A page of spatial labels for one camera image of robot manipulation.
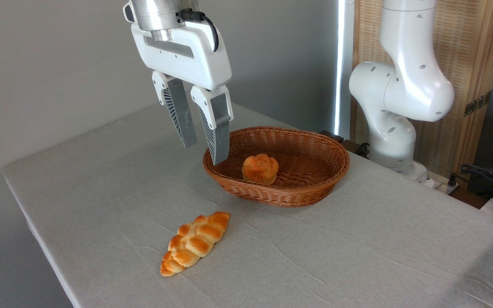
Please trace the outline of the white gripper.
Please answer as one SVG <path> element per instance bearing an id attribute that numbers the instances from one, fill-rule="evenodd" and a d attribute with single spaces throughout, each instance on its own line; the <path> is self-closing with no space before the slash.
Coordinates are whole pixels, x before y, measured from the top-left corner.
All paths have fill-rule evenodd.
<path id="1" fill-rule="evenodd" d="M 232 70 L 223 39 L 214 51 L 211 26 L 195 22 L 172 29 L 170 41 L 155 41 L 136 23 L 131 24 L 131 33 L 143 63 L 154 70 L 159 103 L 167 108 L 184 147 L 196 144 L 197 137 L 182 80 L 194 84 L 190 95 L 198 105 L 213 165 L 227 160 L 229 122 L 234 115 L 225 86 Z"/>

